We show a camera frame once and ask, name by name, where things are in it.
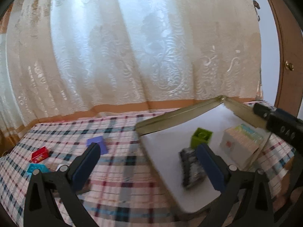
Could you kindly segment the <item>gold metal tin box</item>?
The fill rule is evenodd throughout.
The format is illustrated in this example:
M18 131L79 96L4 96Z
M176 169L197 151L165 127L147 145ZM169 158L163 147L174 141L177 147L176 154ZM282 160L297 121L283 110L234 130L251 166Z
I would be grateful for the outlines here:
M209 208L219 196L206 178L193 189L182 186L182 165L179 153L190 147L192 135L198 128L211 131L209 147L227 165L232 159L221 149L224 131L245 124L269 140L266 123L255 115L252 107L226 96L181 108L138 122L135 131L153 173L164 190L170 207L182 219L191 218Z

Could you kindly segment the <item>white cardboard box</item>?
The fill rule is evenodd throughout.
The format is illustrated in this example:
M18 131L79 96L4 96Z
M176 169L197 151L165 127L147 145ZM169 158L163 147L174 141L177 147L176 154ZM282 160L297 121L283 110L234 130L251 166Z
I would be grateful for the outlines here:
M258 134L254 136L242 126L236 126L224 131L220 148L236 163L238 168L243 170L248 166L262 142L262 136Z

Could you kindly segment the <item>blue plastic building block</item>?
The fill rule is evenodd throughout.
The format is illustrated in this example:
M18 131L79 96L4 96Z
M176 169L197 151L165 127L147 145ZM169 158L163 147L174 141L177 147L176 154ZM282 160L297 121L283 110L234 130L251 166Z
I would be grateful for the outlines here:
M26 173L32 175L35 170L40 170L42 173L49 173L50 170L44 164L30 163L27 167Z

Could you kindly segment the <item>red small box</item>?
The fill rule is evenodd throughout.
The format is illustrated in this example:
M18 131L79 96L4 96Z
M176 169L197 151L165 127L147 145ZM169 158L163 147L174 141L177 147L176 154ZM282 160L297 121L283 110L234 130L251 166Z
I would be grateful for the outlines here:
M47 159L48 157L49 157L49 151L44 146L44 147L41 147L41 148L37 149L36 151L34 151L31 154L31 162L32 163L39 163L39 162Z

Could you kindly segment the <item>green floss pick case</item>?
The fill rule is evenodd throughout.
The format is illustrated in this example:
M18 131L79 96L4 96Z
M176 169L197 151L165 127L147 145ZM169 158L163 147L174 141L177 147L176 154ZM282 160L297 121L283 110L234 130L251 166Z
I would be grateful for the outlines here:
M249 139L257 141L263 141L264 138L262 135L257 133L255 130L251 129L250 127L246 126L245 124L240 124L236 126L236 130L246 135Z

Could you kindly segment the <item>brass door knob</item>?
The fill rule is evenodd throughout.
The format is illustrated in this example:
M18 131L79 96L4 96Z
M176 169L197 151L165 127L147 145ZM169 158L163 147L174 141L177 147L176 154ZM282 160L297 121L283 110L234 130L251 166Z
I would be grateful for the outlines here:
M290 63L289 61L285 62L285 68L288 71L294 71L294 65L292 63Z

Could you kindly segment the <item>purple cube block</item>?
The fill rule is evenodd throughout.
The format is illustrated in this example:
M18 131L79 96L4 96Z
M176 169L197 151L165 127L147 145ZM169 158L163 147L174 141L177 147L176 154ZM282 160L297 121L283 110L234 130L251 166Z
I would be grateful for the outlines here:
M103 136L97 136L93 138L89 138L86 142L86 146L89 147L91 143L96 143L100 147L101 155L108 154L108 148L105 143L105 139Z

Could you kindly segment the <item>plaid checkered tablecloth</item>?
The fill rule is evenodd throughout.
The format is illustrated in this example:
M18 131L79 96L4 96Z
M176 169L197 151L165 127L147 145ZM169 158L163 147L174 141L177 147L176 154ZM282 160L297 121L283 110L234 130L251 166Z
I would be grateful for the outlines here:
M43 123L1 158L18 226L288 226L302 170L296 118L219 96L163 115Z

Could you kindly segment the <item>curtain holdback hook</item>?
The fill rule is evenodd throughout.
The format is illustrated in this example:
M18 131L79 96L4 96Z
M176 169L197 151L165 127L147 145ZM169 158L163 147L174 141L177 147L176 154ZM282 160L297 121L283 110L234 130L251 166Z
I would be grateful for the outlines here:
M253 0L254 9L257 15L257 20L260 21L260 16L258 14L258 10L260 9L260 5L256 0Z

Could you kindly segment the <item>lime green building block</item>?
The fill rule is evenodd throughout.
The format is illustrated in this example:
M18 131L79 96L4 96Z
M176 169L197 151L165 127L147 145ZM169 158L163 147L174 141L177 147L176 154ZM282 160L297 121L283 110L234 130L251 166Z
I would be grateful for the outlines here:
M203 128L197 128L191 137L191 149L195 150L200 144L208 144L211 140L212 134L212 131Z

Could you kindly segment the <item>cream lace curtain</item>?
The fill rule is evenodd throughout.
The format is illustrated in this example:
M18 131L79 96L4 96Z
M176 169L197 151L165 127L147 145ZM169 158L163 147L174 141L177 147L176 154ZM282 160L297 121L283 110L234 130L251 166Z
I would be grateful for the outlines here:
M1 131L253 100L261 41L252 0L13 0L1 19Z

